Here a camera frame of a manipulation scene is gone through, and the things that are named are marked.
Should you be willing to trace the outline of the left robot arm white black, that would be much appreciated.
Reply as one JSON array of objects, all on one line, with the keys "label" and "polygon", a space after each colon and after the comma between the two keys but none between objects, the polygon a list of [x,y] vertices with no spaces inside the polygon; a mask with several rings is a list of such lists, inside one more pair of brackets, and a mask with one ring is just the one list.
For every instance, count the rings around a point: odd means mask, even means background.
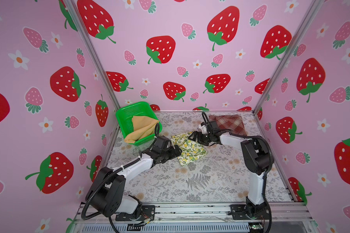
[{"label": "left robot arm white black", "polygon": [[81,212],[81,219],[88,220],[98,215],[111,218],[118,214],[130,220],[142,217],[143,203],[132,195],[125,195],[125,184],[141,173],[158,164],[164,164],[181,155],[178,145],[159,135],[160,125],[155,126],[155,138],[149,148],[140,152],[135,160],[126,165],[110,169],[100,169],[86,195],[86,202]]}]

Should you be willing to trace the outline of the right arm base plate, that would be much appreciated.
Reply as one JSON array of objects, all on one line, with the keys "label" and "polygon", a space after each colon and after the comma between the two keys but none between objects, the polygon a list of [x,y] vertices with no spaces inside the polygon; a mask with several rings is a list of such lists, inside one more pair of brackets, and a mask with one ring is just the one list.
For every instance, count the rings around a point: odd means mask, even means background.
[{"label": "right arm base plate", "polygon": [[270,220],[271,218],[271,213],[265,204],[233,204],[230,206],[228,215],[234,220]]}]

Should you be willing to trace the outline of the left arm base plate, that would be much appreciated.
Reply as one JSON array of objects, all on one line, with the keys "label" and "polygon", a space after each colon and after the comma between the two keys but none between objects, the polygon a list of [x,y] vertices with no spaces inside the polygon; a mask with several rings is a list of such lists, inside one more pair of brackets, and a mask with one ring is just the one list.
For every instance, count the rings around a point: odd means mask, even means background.
[{"label": "left arm base plate", "polygon": [[115,221],[145,221],[153,220],[155,216],[155,205],[143,205],[138,206],[137,209],[132,213],[117,213]]}]

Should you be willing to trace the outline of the red plaid skirt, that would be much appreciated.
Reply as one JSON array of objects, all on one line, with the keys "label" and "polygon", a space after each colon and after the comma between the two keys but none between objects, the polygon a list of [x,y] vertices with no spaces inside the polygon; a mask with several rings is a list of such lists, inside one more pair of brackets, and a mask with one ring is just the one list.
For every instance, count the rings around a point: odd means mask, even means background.
[{"label": "red plaid skirt", "polygon": [[236,135],[247,135],[243,118],[240,115],[210,115],[210,121],[215,121],[219,129],[229,129]]}]

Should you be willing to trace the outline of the yellow lemon print skirt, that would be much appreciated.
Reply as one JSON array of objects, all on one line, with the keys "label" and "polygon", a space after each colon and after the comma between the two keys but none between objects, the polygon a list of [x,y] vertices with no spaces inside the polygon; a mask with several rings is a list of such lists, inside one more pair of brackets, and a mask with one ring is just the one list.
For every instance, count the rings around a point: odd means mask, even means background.
[{"label": "yellow lemon print skirt", "polygon": [[189,139],[191,134],[192,132],[187,132],[171,137],[172,144],[178,145],[182,150],[181,155],[178,157],[181,166],[195,162],[208,154],[201,144]]}]

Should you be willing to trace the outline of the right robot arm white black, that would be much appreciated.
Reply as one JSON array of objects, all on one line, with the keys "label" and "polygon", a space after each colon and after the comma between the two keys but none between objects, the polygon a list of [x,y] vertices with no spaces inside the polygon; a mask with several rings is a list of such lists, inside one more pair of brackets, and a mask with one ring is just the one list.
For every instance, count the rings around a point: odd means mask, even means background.
[{"label": "right robot arm white black", "polygon": [[245,166],[250,172],[249,194],[243,213],[250,219],[259,218],[264,214],[272,217],[265,190],[274,159],[267,141],[261,136],[237,135],[232,133],[231,129],[219,129],[217,123],[210,121],[205,112],[202,112],[202,117],[204,122],[189,139],[203,146],[218,144],[240,148]]}]

